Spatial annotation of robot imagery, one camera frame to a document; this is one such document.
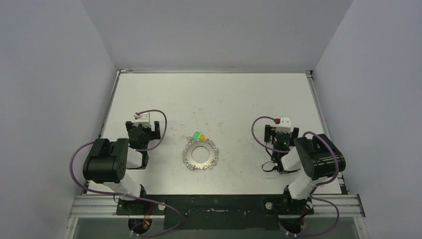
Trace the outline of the key with green tag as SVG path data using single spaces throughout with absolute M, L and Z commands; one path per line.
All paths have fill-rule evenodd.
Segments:
M 192 141 L 192 140 L 198 140 L 200 135 L 201 135 L 200 132 L 196 131 L 190 136 L 183 135 L 182 137 L 185 138 L 188 141 Z

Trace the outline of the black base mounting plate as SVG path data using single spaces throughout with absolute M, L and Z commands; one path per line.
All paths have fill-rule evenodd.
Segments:
M 161 221 L 165 230 L 278 230 L 299 229 L 313 215 L 310 198 L 283 194 L 258 195 L 147 195 L 147 201 L 119 199 L 116 214 L 130 216 L 129 227 L 144 233 Z

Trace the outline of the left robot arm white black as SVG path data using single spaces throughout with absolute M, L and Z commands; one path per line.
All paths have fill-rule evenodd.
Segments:
M 118 215 L 140 215 L 152 210 L 152 203 L 140 183 L 127 174 L 128 169 L 145 169 L 149 142 L 159 140 L 160 123 L 127 121 L 127 138 L 110 141 L 96 139 L 83 165 L 83 176 L 88 181 L 102 184 L 118 197 Z

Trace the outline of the metal disc with key rings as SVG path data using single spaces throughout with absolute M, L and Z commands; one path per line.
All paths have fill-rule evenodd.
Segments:
M 193 157 L 193 152 L 199 147 L 205 148 L 208 152 L 208 158 L 204 162 L 198 162 Z M 216 147 L 215 143 L 208 138 L 202 141 L 190 140 L 182 151 L 183 164 L 191 171 L 206 171 L 208 169 L 213 169 L 217 165 L 218 160 L 219 149 Z

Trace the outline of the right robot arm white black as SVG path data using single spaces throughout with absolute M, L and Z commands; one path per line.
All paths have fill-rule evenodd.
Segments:
M 267 124 L 264 142 L 273 164 L 270 172 L 297 174 L 281 197 L 266 200 L 264 210 L 267 214 L 311 213 L 311 194 L 318 186 L 330 183 L 346 167 L 344 156 L 325 134 L 313 134 L 307 138 L 305 133 L 299 137 L 296 127 L 287 132 Z

